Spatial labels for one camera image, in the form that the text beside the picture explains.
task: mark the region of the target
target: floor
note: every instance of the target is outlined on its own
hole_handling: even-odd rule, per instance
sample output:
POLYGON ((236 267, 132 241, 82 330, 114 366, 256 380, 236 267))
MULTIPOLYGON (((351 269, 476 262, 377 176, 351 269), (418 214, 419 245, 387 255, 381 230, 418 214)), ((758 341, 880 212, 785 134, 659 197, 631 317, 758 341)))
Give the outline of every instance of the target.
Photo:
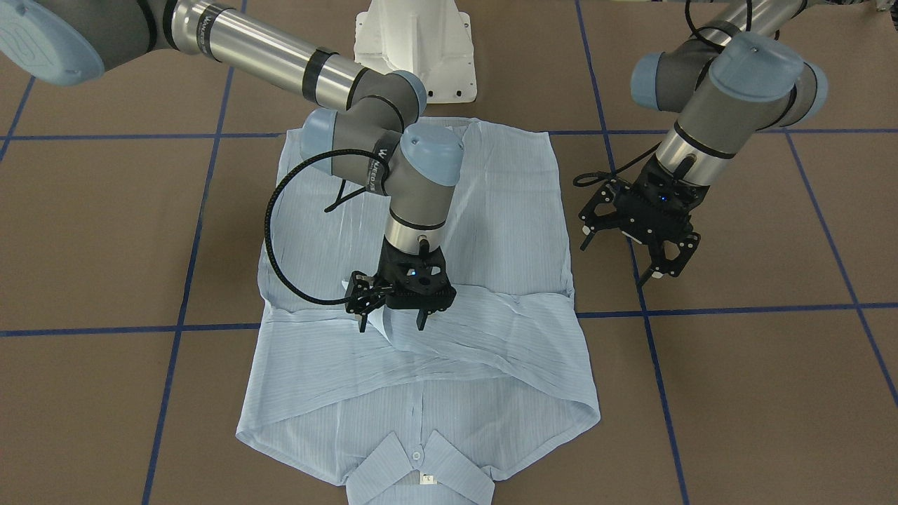
MULTIPOLYGON (((898 33, 871 4, 801 14, 781 40, 829 102, 755 135, 695 212, 679 279, 636 289, 641 248, 586 251, 574 175, 621 165, 674 116, 629 98, 678 4, 458 0, 480 96, 432 106, 549 131, 601 423, 497 505, 898 503, 898 33)), ((351 55, 367 0, 244 0, 351 55)), ((719 6, 693 6, 697 21, 719 6)), ((0 503, 346 503, 234 438, 255 272, 283 132, 312 105, 157 52, 71 89, 0 58, 0 503)))

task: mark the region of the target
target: shirt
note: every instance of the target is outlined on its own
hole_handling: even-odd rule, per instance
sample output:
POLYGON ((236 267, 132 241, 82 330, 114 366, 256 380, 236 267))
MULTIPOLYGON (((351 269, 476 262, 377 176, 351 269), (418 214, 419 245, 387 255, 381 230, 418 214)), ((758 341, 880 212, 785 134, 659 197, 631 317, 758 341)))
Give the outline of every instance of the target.
MULTIPOLYGON (((380 309, 365 333, 342 306, 309 304, 266 254, 265 309, 237 428, 249 446, 347 487, 350 505, 488 505, 505 480, 599 420, 574 313, 559 172, 548 135, 479 120, 424 118, 464 145, 446 221, 453 305, 380 309)), ((278 172, 302 161, 287 132, 278 172)), ((278 263, 315 297, 342 297, 377 268, 389 200, 323 214, 340 180, 303 171, 272 218, 278 263)))

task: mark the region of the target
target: blue tape line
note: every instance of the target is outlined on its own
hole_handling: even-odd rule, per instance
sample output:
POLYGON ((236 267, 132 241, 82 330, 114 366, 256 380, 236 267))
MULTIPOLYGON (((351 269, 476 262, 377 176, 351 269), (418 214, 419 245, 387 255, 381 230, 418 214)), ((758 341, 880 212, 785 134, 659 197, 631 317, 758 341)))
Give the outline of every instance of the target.
POLYGON ((785 133, 789 149, 792 150, 792 156, 795 158, 795 164, 798 167, 799 173, 801 173, 801 180, 805 183, 807 195, 811 198, 811 203, 814 204, 814 212, 817 213, 817 218, 820 220, 820 226, 823 228, 823 233, 826 235, 826 241, 830 245, 830 249, 832 250, 832 255, 835 257, 836 264, 839 265, 839 272, 842 275, 842 279, 845 281, 845 287, 848 288, 849 295, 851 296, 851 302, 854 304, 854 307, 858 312, 860 325, 864 328, 864 333, 867 335, 867 341, 869 341, 870 348, 873 350, 874 356, 876 356, 876 362, 879 364, 879 369, 883 373, 885 383, 889 388, 889 392, 892 394, 892 400, 894 401, 895 406, 898 407, 898 391, 895 390, 895 384, 892 381, 892 376, 889 374, 888 367, 885 365, 883 355, 879 351, 879 346, 876 345, 876 338, 874 338, 873 332, 870 331, 870 326, 867 323, 867 317, 864 316, 864 310, 858 301, 858 295, 857 293, 855 293, 854 287, 851 285, 851 279, 849 279, 848 271, 845 270, 845 265, 844 263, 842 263, 839 249, 836 247, 836 243, 832 239, 830 227, 826 224, 826 219, 823 218, 823 211, 820 209, 820 203, 817 201, 817 197, 814 195, 814 190, 811 188, 811 181, 807 178, 805 165, 801 162, 801 156, 798 155, 798 149, 795 147, 795 142, 792 140, 791 134, 788 131, 786 131, 785 133))
MULTIPOLYGON (((633 249, 633 241, 627 239, 629 247, 629 257, 633 262, 633 280, 639 282, 639 266, 636 260, 636 251, 633 249)), ((680 449, 676 441, 676 432, 674 431, 674 419, 671 417, 670 405, 667 402, 667 390, 665 388, 664 376, 661 373, 661 361, 658 359, 658 352, 655 346, 655 335, 652 333, 652 323, 648 315, 648 307, 646 305, 646 296, 642 291, 642 287, 636 286, 636 292, 639 297, 639 308, 642 309, 642 323, 646 328, 646 340, 648 341, 648 351, 652 357, 652 367, 655 369, 655 382, 658 386, 658 397, 661 400, 661 410, 665 416, 665 426, 667 427, 667 438, 670 441, 671 453, 673 454, 673 466, 676 469, 677 482, 680 484, 680 498, 683 505, 689 505, 689 490, 686 488, 686 477, 682 471, 682 461, 680 459, 680 449)))
POLYGON ((177 326, 120 326, 112 328, 60 328, 53 330, 8 330, 0 332, 5 337, 50 337, 58 335, 106 335, 120 333, 168 333, 178 329, 177 326))
MULTIPOLYGON (((241 12, 246 12, 246 0, 243 0, 241 12)), ((212 185, 212 177, 215 174, 216 161, 218 159, 218 148, 221 145, 222 129, 225 127, 225 115, 227 114, 227 103, 231 95, 231 82, 233 81, 233 67, 228 68, 227 80, 224 82, 224 94, 222 96, 221 110, 218 113, 218 125, 216 127, 216 139, 212 145, 212 155, 209 157, 209 166, 206 172, 206 185, 203 188, 203 199, 199 205, 199 216, 197 217, 197 228, 193 236, 193 247, 190 250, 190 262, 187 268, 187 278, 184 280, 184 297, 180 303, 180 311, 178 313, 178 326, 184 325, 184 319, 187 317, 187 305, 190 299, 190 289, 193 284, 193 274, 197 266, 197 256, 199 252, 199 239, 203 234, 203 216, 206 212, 206 203, 209 197, 209 187, 212 185)), ((172 381, 174 380, 174 371, 178 364, 178 351, 180 349, 180 337, 182 330, 178 330, 174 334, 172 340, 172 354, 169 358, 168 372, 165 375, 165 387, 163 389, 163 399, 159 406, 159 419, 156 422, 156 432, 153 439, 153 450, 150 453, 150 463, 146 470, 146 481, 144 483, 144 497, 141 501, 142 505, 148 505, 150 502, 150 494, 153 491, 153 480, 156 473, 156 464, 159 461, 159 447, 162 445, 163 429, 165 427, 165 416, 168 413, 168 402, 172 395, 172 381)))
MULTIPOLYGON (((864 310, 888 310, 898 308, 898 302, 875 302, 860 304, 864 310)), ((678 315, 727 315, 727 314, 767 314, 789 312, 830 312, 839 310, 854 310, 853 304, 829 304, 816 306, 741 306, 741 307, 713 307, 713 308, 683 308, 683 309, 655 309, 647 310, 649 317, 670 317, 678 315)), ((641 310, 621 310, 606 312, 579 312, 578 319, 614 319, 625 317, 642 317, 641 310)), ((0 331, 0 338, 4 337, 51 337, 60 335, 102 335, 102 334, 129 334, 129 333, 167 333, 167 332, 219 332, 228 330, 258 330, 260 323, 211 323, 211 324, 184 324, 178 326, 118 326, 105 328, 50 328, 43 330, 5 330, 0 331)))
POLYGON ((548 129, 543 133, 549 135, 602 135, 600 129, 548 129))
POLYGON ((789 133, 898 133, 898 128, 784 128, 789 133))
MULTIPOLYGON (((543 130, 549 135, 664 135, 666 129, 549 129, 543 130)), ((867 134, 867 133, 898 133, 898 128, 771 128, 757 133, 825 133, 825 134, 867 134)))
POLYGON ((666 129, 611 129, 608 135, 666 135, 666 129))
POLYGON ((583 10, 580 8, 580 0, 574 0, 574 6, 577 8, 577 22, 580 25, 580 38, 583 41, 583 50, 586 54, 586 65, 589 68, 589 78, 593 83, 593 95, 595 96, 595 109, 599 113, 599 126, 602 127, 601 134, 605 142, 605 153, 608 155, 608 167, 611 173, 616 173, 614 167, 614 157, 612 156, 612 142, 608 137, 608 125, 605 123, 605 111, 602 107, 602 99, 599 94, 599 81, 595 77, 595 69, 593 68, 593 53, 589 49, 589 39, 586 37, 586 26, 583 23, 583 10))
MULTIPOLYGON (((586 52, 586 63, 589 65, 589 76, 593 81, 593 93, 595 95, 595 107, 599 112, 599 123, 602 126, 602 137, 605 143, 605 151, 608 155, 608 166, 611 170, 611 173, 616 172, 616 168, 614 166, 614 154, 612 152, 612 144, 611 138, 608 135, 608 127, 605 123, 604 110, 602 107, 602 96, 599 93, 599 84, 595 77, 595 71, 593 69, 593 59, 592 54, 589 50, 589 40, 586 37, 586 29, 583 23, 583 11, 580 8, 580 0, 574 0, 574 4, 577 7, 577 21, 580 24, 580 37, 583 39, 583 48, 586 52)), ((633 251, 633 244, 628 239, 630 250, 630 257, 633 262, 633 274, 635 279, 638 279, 638 267, 636 264, 636 254, 633 251)), ((652 325, 648 319, 647 308, 646 308, 646 300, 642 296, 642 289, 637 287, 637 294, 639 296, 639 307, 642 312, 643 323, 646 327, 646 338, 648 339, 648 347, 652 354, 652 363, 655 367, 655 378, 658 385, 658 393, 661 397, 661 408, 664 411, 665 415, 665 423, 667 425, 667 436, 670 439, 671 452, 673 453, 673 463, 676 468, 677 480, 680 483, 680 494, 682 497, 683 505, 689 505, 689 493, 686 490, 686 480, 682 473, 682 465, 680 463, 680 450, 677 448, 676 444, 676 435, 674 434, 674 424, 671 420, 670 411, 667 407, 667 394, 665 392, 665 384, 664 378, 661 375, 661 366, 657 359, 657 353, 655 351, 655 339, 652 336, 652 325)))
POLYGON ((616 317, 642 317, 639 310, 620 310, 612 312, 578 312, 577 319, 612 319, 616 317))
POLYGON ((22 99, 19 100, 19 108, 15 110, 15 116, 13 116, 13 124, 9 126, 9 131, 6 132, 3 146, 0 147, 0 162, 3 161, 4 156, 6 156, 6 151, 9 149, 9 144, 13 141, 15 128, 19 126, 19 120, 22 118, 22 111, 25 110, 25 103, 28 102, 28 97, 31 96, 31 88, 33 87, 34 76, 32 76, 31 79, 28 80, 28 85, 25 86, 25 91, 22 93, 22 99))
POLYGON ((223 133, 221 138, 278 138, 283 137, 286 133, 223 133))

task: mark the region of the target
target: black cable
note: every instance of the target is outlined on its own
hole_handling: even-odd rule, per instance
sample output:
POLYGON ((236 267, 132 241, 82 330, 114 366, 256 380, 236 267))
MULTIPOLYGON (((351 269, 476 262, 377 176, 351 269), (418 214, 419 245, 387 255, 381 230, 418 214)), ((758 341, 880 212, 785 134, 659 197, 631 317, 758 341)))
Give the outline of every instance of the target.
POLYGON ((327 153, 321 153, 320 155, 312 156, 311 158, 298 164, 293 170, 291 170, 287 175, 284 176, 284 179, 281 179, 281 182, 275 188, 275 192, 271 195, 268 208, 265 210, 265 249, 268 252, 271 269, 275 272, 277 278, 280 279, 281 283, 283 283, 287 289, 292 291, 295 295, 302 298, 303 300, 320 306, 338 306, 340 304, 345 304, 349 301, 352 301, 354 298, 344 297, 334 300, 323 300, 321 298, 306 295, 300 288, 294 286, 293 283, 290 282, 290 280, 287 279, 287 277, 284 275, 284 272, 281 271, 280 266, 277 264, 277 258, 275 258, 274 246, 271 244, 271 215, 274 213, 277 199, 280 198, 281 193, 284 192, 284 188, 286 188, 287 184, 289 184, 297 174, 302 172, 309 165, 318 163, 321 160, 345 155, 364 156, 386 166, 386 162, 374 155, 374 153, 363 151, 361 149, 337 149, 334 151, 328 151, 327 153))
POLYGON ((365 188, 359 188, 344 197, 344 196, 341 196, 343 194, 344 186, 346 186, 346 179, 344 179, 343 184, 340 185, 340 191, 339 191, 339 195, 337 196, 337 199, 335 199, 334 202, 331 203, 329 206, 325 207, 324 212, 331 212, 334 209, 336 209, 337 207, 343 205, 344 203, 350 201, 351 199, 353 199, 353 198, 357 197, 358 195, 365 192, 365 188))
POLYGON ((745 31, 752 30, 752 18, 754 17, 752 0, 745 0, 745 31))
POLYGON ((616 173, 609 173, 609 172, 581 173, 577 177, 574 178, 574 185, 577 186, 578 188, 585 188, 586 186, 592 186, 593 184, 596 184, 598 182, 608 181, 609 179, 614 177, 615 174, 618 174, 618 173, 621 173, 621 172, 627 170, 634 164, 639 163, 639 161, 646 158, 648 155, 651 155, 652 153, 654 153, 660 146, 661 146, 660 142, 658 142, 654 146, 651 146, 651 148, 649 148, 645 153, 633 158, 632 160, 629 161, 629 163, 623 165, 620 169, 617 170, 616 173), (584 179, 587 179, 589 177, 594 177, 594 179, 592 179, 591 181, 583 182, 584 179))
POLYGON ((692 37, 695 37, 696 40, 699 40, 701 43, 714 49, 718 53, 723 52, 723 50, 724 50, 723 46, 706 39, 704 35, 699 33, 699 29, 695 27, 695 23, 692 22, 692 14, 689 11, 689 6, 691 3, 692 3, 692 0, 686 0, 686 5, 684 7, 684 9, 685 9, 684 14, 686 16, 686 24, 689 26, 689 30, 692 32, 692 37))
MULTIPOLYGON (((698 28, 695 26, 695 22, 692 21, 692 14, 690 12, 690 5, 692 0, 686 0, 686 5, 684 6, 684 14, 686 17, 686 24, 689 26, 689 30, 692 32, 692 37, 695 37, 696 40, 705 44, 706 46, 714 49, 715 51, 723 52, 725 46, 712 42, 705 38, 704 35, 701 34, 698 28)), ((752 4, 752 0, 745 0, 745 31, 752 30, 752 18, 754 17, 754 5, 752 4)))

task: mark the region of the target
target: grid line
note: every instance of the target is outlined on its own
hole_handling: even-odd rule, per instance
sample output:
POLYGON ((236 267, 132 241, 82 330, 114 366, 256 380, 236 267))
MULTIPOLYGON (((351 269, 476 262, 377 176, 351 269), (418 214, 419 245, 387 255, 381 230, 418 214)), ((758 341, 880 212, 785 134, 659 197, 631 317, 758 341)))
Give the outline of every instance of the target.
POLYGON ((0 162, 6 157, 6 151, 13 141, 15 128, 19 126, 19 120, 22 118, 22 112, 25 110, 25 103, 28 102, 28 97, 31 96, 31 88, 34 87, 34 80, 34 75, 32 75, 28 80, 28 84, 25 86, 25 91, 22 92, 22 98, 19 100, 19 107, 15 110, 15 116, 13 116, 13 123, 9 125, 9 130, 6 132, 6 137, 4 137, 3 140, 3 146, 0 146, 0 162))
POLYGON ((830 249, 832 250, 832 256, 836 260, 836 264, 839 265, 839 272, 842 275, 842 279, 845 281, 845 287, 848 289, 849 295, 851 296, 851 302, 855 310, 858 313, 858 319, 860 320, 860 325, 864 329, 864 334, 867 336, 867 341, 870 343, 870 348, 873 351, 873 355, 876 357, 876 362, 879 365, 879 369, 883 374, 883 378, 885 379, 885 384, 889 389, 889 393, 892 394, 892 401, 895 406, 898 406, 898 391, 895 390, 895 384, 892 380, 892 376, 889 374, 889 369, 885 365, 885 360, 883 359, 882 353, 879 351, 879 346, 876 344, 876 338, 873 336, 873 332, 870 330, 870 325, 867 323, 867 317, 864 315, 864 309, 861 307, 860 301, 858 300, 858 294, 854 290, 854 286, 851 284, 851 279, 849 278, 848 271, 845 269, 845 264, 842 262, 841 254, 839 254, 839 249, 836 247, 835 240, 832 238, 832 233, 830 233, 830 227, 826 224, 826 219, 823 217, 823 211, 820 208, 820 203, 817 201, 817 197, 814 195, 814 189, 811 187, 811 181, 807 177, 807 172, 805 171, 805 165, 801 161, 801 156, 798 155, 798 149, 795 146, 795 142, 792 140, 792 136, 788 131, 786 131, 786 140, 788 141, 789 149, 792 151, 792 156, 795 158, 795 164, 798 167, 798 172, 801 174, 801 179, 805 184, 805 189, 807 190, 807 195, 811 199, 811 203, 814 204, 814 212, 817 214, 817 218, 820 220, 820 226, 823 228, 823 233, 826 235, 826 241, 830 245, 830 249))
MULTIPOLYGON (((865 310, 898 309, 898 302, 876 302, 859 304, 865 310)), ((854 304, 822 304, 807 306, 734 306, 708 308, 648 309, 649 317, 677 317, 683 315, 732 315, 732 314, 771 314, 801 312, 833 312, 855 310, 854 304)), ((579 312, 578 319, 611 319, 642 317, 641 310, 593 311, 579 312)), ((102 335, 129 333, 165 333, 165 332, 217 332, 229 330, 258 330, 259 323, 207 323, 207 324, 169 324, 149 326, 109 326, 94 328, 47 328, 37 330, 3 330, 0 338, 16 337, 49 337, 63 335, 102 335)))
MULTIPOLYGON (((898 134, 898 128, 784 128, 765 129, 757 133, 761 134, 833 134, 833 135, 862 135, 862 134, 898 134)), ((666 129, 545 129, 540 133, 548 133, 552 136, 611 136, 611 135, 664 135, 666 129)), ((125 133, 108 135, 15 135, 7 134, 4 145, 12 142, 40 142, 40 141, 76 141, 76 140, 184 140, 184 139, 214 139, 220 138, 277 138, 283 137, 284 132, 273 131, 248 131, 237 133, 125 133)))
MULTIPOLYGON (((242 0, 240 11, 246 13, 246 4, 248 0, 242 0)), ((159 406, 159 418, 156 422, 156 431, 153 439, 153 449, 150 453, 150 461, 146 470, 146 481, 144 483, 144 494, 141 500, 142 505, 149 505, 150 495, 153 491, 153 482, 156 472, 156 464, 159 461, 159 449, 162 445, 163 430, 165 427, 165 417, 168 413, 168 402, 172 394, 172 383, 174 381, 174 372, 178 364, 178 351, 180 349, 180 339, 183 334, 184 320, 187 317, 187 307, 190 299, 190 289, 193 283, 193 273, 197 266, 197 257, 199 253, 199 241, 203 233, 203 217, 206 212, 206 204, 209 197, 209 188, 212 185, 212 177, 215 175, 216 161, 218 159, 218 148, 221 145, 222 131, 225 129, 225 115, 227 114, 228 100, 231 95, 231 83, 233 81, 233 67, 228 68, 227 78, 224 82, 224 92, 222 93, 221 109, 218 112, 218 123, 216 126, 216 137, 212 145, 212 154, 209 157, 209 166, 206 173, 206 184, 203 187, 203 197, 199 205, 199 214, 197 216, 197 228, 193 237, 193 247, 190 251, 190 261, 187 268, 187 276, 184 280, 184 296, 181 300, 180 311, 178 314, 178 329, 174 333, 172 339, 172 354, 169 357, 169 366, 165 375, 165 386, 163 388, 163 398, 159 406)))
MULTIPOLYGON (((608 167, 609 167, 609 170, 611 171, 611 173, 614 174, 617 171, 617 167, 614 164, 614 154, 612 152, 611 139, 608 134, 607 124, 605 123, 605 117, 604 117, 604 112, 603 112, 603 107, 602 107, 602 96, 599 93, 598 79, 596 78, 595 71, 593 68, 593 56, 592 56, 592 52, 589 49, 589 40, 586 35, 586 28, 585 28, 584 20, 583 20, 583 10, 580 7, 580 0, 574 0, 574 6, 577 8, 577 21, 580 26, 580 37, 583 40, 583 48, 584 48, 585 55, 586 55, 586 63, 588 64, 588 67, 589 67, 589 76, 590 76, 590 79, 592 80, 593 92, 595 94, 595 105, 596 105, 596 109, 599 112, 599 123, 602 126, 602 137, 604 139, 605 149, 606 149, 607 155, 608 155, 608 167)), ((628 238, 627 244, 629 245, 630 259, 633 264, 634 281, 638 282, 639 272, 638 272, 638 265, 636 262, 636 253, 633 251, 633 242, 631 242, 631 240, 628 238)), ((637 292, 637 295, 639 298, 639 308, 641 310, 643 324, 646 329, 646 339, 647 339, 649 353, 652 358, 652 368, 655 370, 655 380, 656 380, 656 385, 658 388, 659 400, 661 402, 661 410, 663 411, 664 417, 665 417, 665 425, 667 427, 667 438, 668 438, 668 441, 670 442, 671 454, 673 456, 673 466, 676 471, 677 482, 679 483, 679 486, 680 486, 680 497, 682 499, 683 505, 689 505, 689 491, 686 487, 686 478, 685 478, 685 475, 683 474, 683 470, 682 470, 682 462, 680 460, 680 449, 677 447, 676 433, 674 432, 674 426, 673 426, 674 422, 673 422, 673 419, 670 414, 670 409, 668 408, 667 393, 665 391, 665 381, 664 381, 664 377, 661 373, 661 363, 658 359, 658 355, 657 355, 656 348, 655 348, 655 338, 652 333, 652 323, 649 320, 649 317, 647 315, 646 299, 643 296, 642 287, 637 285, 636 292, 637 292)))

